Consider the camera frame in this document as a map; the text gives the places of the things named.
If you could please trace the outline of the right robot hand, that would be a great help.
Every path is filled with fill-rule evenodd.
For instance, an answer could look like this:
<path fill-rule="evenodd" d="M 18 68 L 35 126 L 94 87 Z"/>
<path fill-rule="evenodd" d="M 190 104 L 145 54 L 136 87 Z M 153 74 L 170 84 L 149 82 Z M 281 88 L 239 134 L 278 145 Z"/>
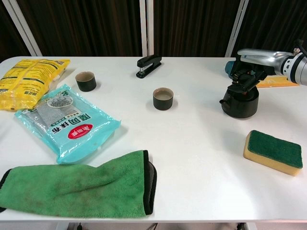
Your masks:
<path fill-rule="evenodd" d="M 230 76 L 232 84 L 228 90 L 246 93 L 267 76 L 285 75 L 290 78 L 292 54 L 282 51 L 241 49 L 237 52 Z"/>

